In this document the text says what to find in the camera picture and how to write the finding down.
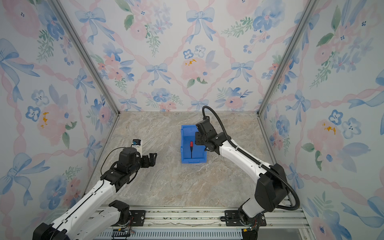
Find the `red handled screwdriver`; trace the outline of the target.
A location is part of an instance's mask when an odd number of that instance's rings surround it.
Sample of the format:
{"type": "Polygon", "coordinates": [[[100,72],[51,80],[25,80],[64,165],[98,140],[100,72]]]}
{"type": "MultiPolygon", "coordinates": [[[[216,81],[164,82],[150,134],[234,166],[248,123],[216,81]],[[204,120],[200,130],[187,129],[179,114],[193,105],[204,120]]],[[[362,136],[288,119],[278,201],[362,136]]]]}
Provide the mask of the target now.
{"type": "Polygon", "coordinates": [[[193,149],[194,149],[194,142],[193,142],[193,141],[190,141],[191,159],[193,158],[193,149]]]}

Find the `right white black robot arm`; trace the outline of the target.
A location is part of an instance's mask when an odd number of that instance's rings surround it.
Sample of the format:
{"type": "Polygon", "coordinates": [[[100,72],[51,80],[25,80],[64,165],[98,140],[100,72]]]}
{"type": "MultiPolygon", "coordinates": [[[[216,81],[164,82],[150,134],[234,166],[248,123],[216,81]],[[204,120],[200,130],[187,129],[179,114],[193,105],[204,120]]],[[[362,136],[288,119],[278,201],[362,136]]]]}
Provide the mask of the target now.
{"type": "Polygon", "coordinates": [[[283,183],[286,178],[282,167],[277,164],[272,166],[251,155],[224,132],[217,133],[208,117],[196,127],[197,144],[230,160],[256,183],[254,196],[238,208],[239,222],[249,226],[262,214],[283,206],[281,202],[288,196],[289,189],[283,183]]]}

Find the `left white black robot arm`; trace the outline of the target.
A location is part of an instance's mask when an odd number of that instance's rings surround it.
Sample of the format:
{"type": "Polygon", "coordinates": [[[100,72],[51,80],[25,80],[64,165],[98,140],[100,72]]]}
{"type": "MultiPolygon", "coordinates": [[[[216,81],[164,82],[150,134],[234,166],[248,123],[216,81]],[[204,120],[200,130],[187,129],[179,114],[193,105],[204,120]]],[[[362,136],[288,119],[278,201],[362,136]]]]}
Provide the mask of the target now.
{"type": "Polygon", "coordinates": [[[119,159],[102,174],[95,186],[60,217],[50,224],[42,223],[33,232],[34,240],[93,240],[107,228],[118,225],[129,228],[134,217],[130,206],[115,200],[96,217],[99,207],[130,184],[142,168],[156,164],[156,153],[141,155],[136,148],[123,148],[119,159]]]}

